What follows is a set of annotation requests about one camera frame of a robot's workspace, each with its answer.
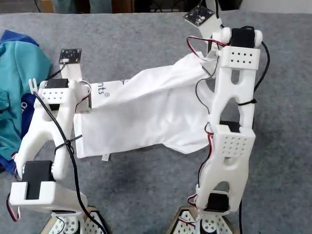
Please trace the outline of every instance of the blue fabric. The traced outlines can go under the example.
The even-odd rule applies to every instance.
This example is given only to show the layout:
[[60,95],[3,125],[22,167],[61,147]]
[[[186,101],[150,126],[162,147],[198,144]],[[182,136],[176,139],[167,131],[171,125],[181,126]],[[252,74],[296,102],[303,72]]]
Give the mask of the blue fabric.
[[36,45],[23,41],[0,45],[0,155],[7,160],[20,147],[21,97],[30,92],[28,80],[45,80],[50,65]]
[[23,137],[28,132],[31,119],[33,118],[34,114],[34,103],[36,97],[32,94],[25,94],[21,97],[21,135],[20,138]]
[[10,30],[5,30],[0,38],[0,44],[7,42],[7,41],[24,41],[24,42],[29,42],[32,43],[36,46],[39,46],[39,44],[32,39],[31,37],[24,35],[24,34],[20,34],[20,33],[16,33],[16,32],[12,32]]
[[[5,30],[0,38],[0,44],[7,42],[7,41],[24,41],[29,42],[31,44],[34,44],[36,46],[39,46],[39,44],[33,40],[31,37],[16,33],[10,30]],[[33,117],[34,113],[34,102],[35,102],[35,96],[32,94],[25,94],[21,98],[21,136],[22,139],[25,134],[28,132],[31,119]],[[3,100],[0,100],[0,108],[3,107],[5,103],[3,103]],[[15,168],[15,162],[14,160],[7,160],[4,157],[0,155],[0,164],[6,169],[7,172],[13,174],[14,168]]]

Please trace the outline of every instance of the hole pattern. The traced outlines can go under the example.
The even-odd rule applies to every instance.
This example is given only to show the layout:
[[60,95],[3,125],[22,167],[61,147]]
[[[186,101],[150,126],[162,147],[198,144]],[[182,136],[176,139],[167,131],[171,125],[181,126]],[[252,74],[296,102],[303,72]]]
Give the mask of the hole pattern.
[[251,64],[251,63],[252,63],[252,61],[246,61],[246,60],[243,60],[243,63],[246,63],[246,62],[248,62],[249,64]]

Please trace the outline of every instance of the black wire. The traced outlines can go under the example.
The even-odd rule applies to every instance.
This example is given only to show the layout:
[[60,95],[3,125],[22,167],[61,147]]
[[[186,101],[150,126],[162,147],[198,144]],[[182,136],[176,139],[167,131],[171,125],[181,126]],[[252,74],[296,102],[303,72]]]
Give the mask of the black wire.
[[219,3],[218,3],[218,0],[214,0],[214,2],[215,2],[215,16],[218,19],[219,18]]
[[218,67],[218,62],[219,62],[219,57],[218,57],[217,60],[216,60],[216,65],[215,65],[214,72],[213,72],[208,78],[203,78],[203,79],[200,79],[199,81],[197,81],[196,86],[195,86],[195,94],[196,94],[196,97],[197,97],[198,101],[199,101],[204,107],[206,107],[206,109],[207,109],[207,111],[208,111],[208,114],[210,114],[209,107],[208,107],[205,103],[203,103],[203,102],[200,100],[200,98],[199,98],[199,96],[198,96],[198,93],[197,93],[197,87],[198,87],[198,84],[199,84],[201,81],[203,81],[203,80],[209,80],[209,79],[211,79],[211,78],[215,75],[216,69],[217,69],[217,67]]
[[48,78],[46,80],[52,79],[53,77],[55,77],[57,74],[59,74],[64,68],[65,68],[66,63],[63,64],[62,68],[59,69],[57,72],[53,73],[52,75],[48,76]]
[[239,211],[238,211],[238,222],[239,222],[239,233],[243,234],[243,225],[242,225],[242,200],[239,204]]
[[[44,102],[42,101],[42,99],[39,97],[39,95],[34,92],[34,95],[36,96],[36,98],[38,99],[38,101],[40,102],[40,104],[43,106],[43,108],[45,109],[45,111],[47,112],[47,114],[49,115],[49,117],[51,118],[51,120],[55,123],[56,127],[59,130],[60,135],[62,136],[64,143],[67,142],[65,133],[63,132],[61,126],[59,125],[58,121],[55,119],[55,117],[53,116],[53,114],[51,113],[51,111],[49,110],[49,108],[44,104]],[[82,208],[83,212],[85,213],[85,215],[92,221],[94,222],[98,228],[101,229],[101,231],[103,232],[103,234],[108,234],[108,231],[105,230],[105,228],[100,225],[99,222],[97,222],[87,211],[87,209],[85,208],[82,200],[81,200],[81,196],[80,196],[80,188],[79,188],[79,179],[78,179],[78,170],[77,170],[77,164],[75,162],[75,158],[74,158],[74,149],[72,146],[70,146],[69,144],[65,144],[67,151],[69,153],[70,159],[72,161],[73,164],[73,168],[74,168],[74,178],[75,178],[75,187],[76,187],[76,194],[77,194],[77,198],[78,198],[78,202],[80,204],[80,207]]]
[[35,2],[35,4],[36,4],[36,7],[37,7],[38,11],[41,13],[41,11],[40,11],[40,8],[39,8],[39,6],[38,6],[37,1],[36,1],[36,0],[34,0],[34,2]]
[[61,221],[62,223],[63,223],[63,228],[62,228],[62,230],[60,230],[58,233],[56,233],[56,234],[61,234],[62,233],[62,231],[64,230],[64,228],[65,228],[65,222],[63,221],[63,219],[61,219],[61,218],[59,218],[59,217],[56,217],[59,221]]
[[271,56],[270,56],[270,52],[269,52],[269,50],[268,50],[267,45],[266,45],[264,42],[262,42],[261,44],[262,44],[262,46],[264,47],[265,52],[267,53],[267,65],[266,65],[265,68],[264,68],[264,71],[263,71],[263,73],[262,73],[262,76],[260,77],[259,81],[258,81],[257,84],[255,85],[253,92],[255,92],[255,91],[257,90],[257,88],[259,87],[259,85],[260,85],[261,82],[263,81],[265,75],[266,75],[267,72],[268,72],[268,69],[269,69],[269,66],[270,66],[270,62],[271,62]]

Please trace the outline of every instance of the tan base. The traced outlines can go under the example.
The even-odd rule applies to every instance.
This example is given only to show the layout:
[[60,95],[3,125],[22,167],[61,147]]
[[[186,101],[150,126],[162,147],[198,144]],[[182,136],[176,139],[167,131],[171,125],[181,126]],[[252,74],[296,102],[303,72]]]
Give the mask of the tan base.
[[[88,212],[97,211],[97,208],[93,207],[93,206],[88,206],[87,207],[87,211]],[[83,219],[84,219],[84,221],[86,221],[87,220],[87,216],[84,215]],[[40,234],[48,234],[56,221],[57,221],[57,218],[51,217],[49,219],[49,221],[46,223],[46,225],[44,226],[44,228],[42,229],[42,231],[40,232]]]
[[[170,234],[173,232],[173,228],[175,227],[175,224],[177,222],[177,219],[179,218],[179,215],[181,213],[182,210],[188,210],[191,215],[193,216],[194,219],[197,218],[197,210],[194,206],[182,206],[179,208],[178,212],[176,213],[174,219],[172,220],[172,223],[169,227],[169,229],[167,230],[166,234]],[[238,231],[235,230],[235,228],[233,227],[232,223],[226,218],[223,217],[224,221],[227,223],[228,227],[230,228],[230,230],[232,231],[233,234],[238,234]]]

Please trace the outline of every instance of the red wire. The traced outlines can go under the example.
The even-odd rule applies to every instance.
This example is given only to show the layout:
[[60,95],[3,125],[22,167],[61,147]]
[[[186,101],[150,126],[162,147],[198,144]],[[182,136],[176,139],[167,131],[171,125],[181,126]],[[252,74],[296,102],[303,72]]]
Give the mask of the red wire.
[[178,220],[181,221],[181,222],[183,222],[183,223],[190,224],[191,226],[195,227],[195,225],[193,224],[194,222],[185,220],[185,219],[183,219],[183,218],[181,218],[181,217],[179,217]]
[[19,219],[20,219],[20,211],[19,211],[19,209],[17,209],[17,217],[16,217],[15,214],[14,214],[14,212],[13,212],[13,210],[12,210],[12,208],[11,208],[11,206],[10,206],[10,194],[11,194],[11,193],[8,194],[8,197],[7,197],[7,199],[6,199],[6,208],[7,208],[8,212],[9,212],[9,214],[10,214],[12,220],[13,220],[14,222],[17,222],[17,221],[19,221]]
[[213,135],[214,135],[213,133],[209,133],[209,132],[208,132],[209,153],[208,153],[208,156],[207,156],[207,158],[205,159],[205,161],[203,161],[202,164],[201,164],[200,167],[199,167],[199,170],[198,170],[198,186],[199,186],[199,175],[200,175],[201,169],[202,169],[202,167],[205,165],[205,163],[207,162],[207,160],[210,158],[211,153],[212,153],[212,150],[213,150],[213,145],[212,145],[212,140],[211,140],[211,137],[212,137]]
[[197,196],[197,194],[194,194],[194,195],[189,196],[189,197],[187,198],[187,202],[188,202],[190,205],[195,206],[195,207],[196,207],[196,204],[195,204],[194,202],[190,202],[190,200],[193,199],[193,198],[195,198],[196,196]]
[[196,51],[196,50],[194,49],[194,47],[191,45],[190,39],[203,40],[203,41],[211,41],[211,42],[214,42],[214,43],[216,43],[216,44],[218,44],[218,45],[221,45],[221,46],[227,46],[227,44],[222,43],[222,42],[220,42],[220,41],[218,41],[218,40],[215,40],[215,39],[205,39],[205,38],[198,38],[198,37],[194,37],[194,36],[188,36],[188,37],[186,38],[187,45],[189,46],[190,50],[191,50],[197,57],[199,57],[200,59],[202,59],[202,58],[197,54],[197,51]]

